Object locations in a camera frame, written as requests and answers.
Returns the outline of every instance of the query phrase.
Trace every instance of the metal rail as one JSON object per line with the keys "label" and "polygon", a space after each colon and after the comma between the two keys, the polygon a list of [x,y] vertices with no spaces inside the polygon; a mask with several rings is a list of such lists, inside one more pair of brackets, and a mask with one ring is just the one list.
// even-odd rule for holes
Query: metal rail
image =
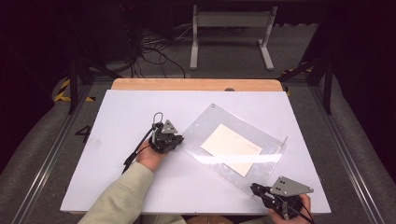
{"label": "metal rail", "polygon": [[88,96],[90,89],[91,86],[82,86],[82,90],[78,97],[79,103],[77,104],[77,107],[72,114],[67,115],[64,124],[62,125],[62,128],[59,131],[58,136],[56,137],[49,151],[49,154],[47,155],[47,158],[41,165],[41,168],[35,176],[35,180],[33,181],[32,186],[27,192],[17,214],[15,215],[11,223],[25,223],[30,213],[32,212],[33,207],[35,206],[35,202],[37,201],[42,189],[44,188],[48,178],[50,177],[50,173],[55,165],[55,162],[58,160],[58,157],[61,153],[64,141],[77,117],[78,111],[84,104],[85,98]]}
{"label": "metal rail", "polygon": [[349,153],[347,145],[340,134],[337,125],[335,124],[332,116],[326,112],[326,109],[322,105],[322,96],[318,90],[318,87],[309,87],[309,90],[311,91],[314,100],[320,108],[324,120],[332,132],[340,159],[346,168],[346,172],[349,175],[349,179],[353,185],[353,188],[356,190],[356,193],[361,200],[361,204],[363,205],[363,209],[366,212],[367,217],[370,219],[371,223],[385,223],[384,219],[379,213],[377,206],[375,205],[373,197],[371,196],[363,177],[361,176],[361,173],[358,170],[358,167]]}

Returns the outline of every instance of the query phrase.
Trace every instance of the human hand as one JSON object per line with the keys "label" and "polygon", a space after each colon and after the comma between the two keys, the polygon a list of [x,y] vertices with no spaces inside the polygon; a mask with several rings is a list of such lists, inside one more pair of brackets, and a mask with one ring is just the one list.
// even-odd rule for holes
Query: human hand
{"label": "human hand", "polygon": [[[308,211],[306,211],[303,208],[301,210],[301,213],[304,216],[310,218],[309,213],[311,212],[311,198],[309,198],[309,196],[306,194],[300,194],[300,198],[301,198],[303,205],[308,210]],[[273,209],[268,209],[268,212],[269,212],[271,219],[274,221],[275,224],[309,224],[309,222],[307,220],[305,220],[303,217],[300,217],[300,216],[297,216],[291,220],[285,220]]]}
{"label": "human hand", "polygon": [[141,163],[154,172],[160,166],[161,161],[168,155],[168,153],[158,153],[149,146],[149,141],[145,141],[137,150],[136,161]]}

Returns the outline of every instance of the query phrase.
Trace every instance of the metal bracket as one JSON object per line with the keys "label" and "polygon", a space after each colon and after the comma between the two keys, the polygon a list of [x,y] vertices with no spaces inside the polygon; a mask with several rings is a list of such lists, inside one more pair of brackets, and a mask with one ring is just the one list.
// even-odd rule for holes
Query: metal bracket
{"label": "metal bracket", "polygon": [[270,188],[270,192],[279,196],[289,197],[304,193],[312,193],[314,192],[314,189],[308,187],[307,185],[288,179],[285,176],[280,176],[275,184]]}

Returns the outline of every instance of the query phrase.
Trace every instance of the human arm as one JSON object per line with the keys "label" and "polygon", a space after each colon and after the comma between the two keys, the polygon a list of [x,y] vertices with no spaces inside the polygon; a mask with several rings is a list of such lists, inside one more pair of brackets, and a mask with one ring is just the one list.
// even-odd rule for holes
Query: human arm
{"label": "human arm", "polygon": [[[303,206],[306,208],[306,209],[303,208],[301,210],[301,213],[304,216],[306,216],[308,218],[311,218],[311,216],[312,216],[312,215],[310,215],[310,212],[311,212],[311,199],[306,194],[300,194],[300,198],[301,198],[301,201],[303,203]],[[271,219],[274,221],[275,224],[309,224],[310,223],[310,222],[308,222],[307,220],[305,220],[301,216],[297,216],[297,217],[295,217],[294,219],[291,219],[291,220],[285,220],[276,211],[274,211],[273,209],[269,209],[268,212],[269,212],[269,215],[270,215]]]}
{"label": "human arm", "polygon": [[107,187],[79,223],[132,223],[137,219],[153,172],[166,156],[148,145],[148,142],[142,144],[136,162]]}

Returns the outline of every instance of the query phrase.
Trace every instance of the gray carpet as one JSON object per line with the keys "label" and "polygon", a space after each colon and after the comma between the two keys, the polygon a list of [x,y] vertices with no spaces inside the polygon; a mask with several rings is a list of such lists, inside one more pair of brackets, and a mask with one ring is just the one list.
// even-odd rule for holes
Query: gray carpet
{"label": "gray carpet", "polygon": [[[191,54],[189,40],[169,47],[164,53],[185,69],[187,77],[274,78],[280,76],[283,70],[297,66],[315,29],[315,25],[273,29],[268,49],[275,66],[274,72],[266,71],[255,42],[256,35],[260,36],[260,30],[246,30],[238,35],[223,30],[202,31],[196,71],[188,69]],[[147,59],[158,62],[159,55],[150,53]],[[160,77],[163,73],[159,65],[152,65],[141,59],[139,65],[141,74],[145,77]],[[137,74],[140,75],[139,68],[136,69]],[[169,62],[166,62],[163,70],[171,77],[181,77],[182,74],[177,66]],[[129,77],[131,70],[122,74]],[[89,96],[96,97],[96,101],[85,102],[78,112],[77,119],[65,138],[59,158],[32,213],[27,218],[27,223],[77,223],[81,218],[80,215],[60,212],[59,208],[84,148],[83,136],[77,136],[75,133],[86,125],[93,125],[105,91],[111,87],[111,81],[106,81],[106,77],[97,79],[103,81],[94,82],[89,92]],[[318,174],[323,178],[322,185],[332,209],[331,214],[315,215],[316,222],[371,223],[361,204],[359,194],[351,183],[332,132],[325,121],[325,115],[314,100],[312,87],[307,87],[301,82],[285,85],[290,87],[291,106]],[[68,107],[67,102],[55,104],[55,107],[26,136],[0,176],[0,223],[10,223],[15,217],[26,192],[34,181],[36,172],[62,128]],[[345,102],[336,80],[332,92],[331,118],[346,141],[350,154],[384,218],[384,223],[392,223],[396,218],[395,209],[392,209],[396,207],[396,202],[395,197],[391,195],[396,187]]]}

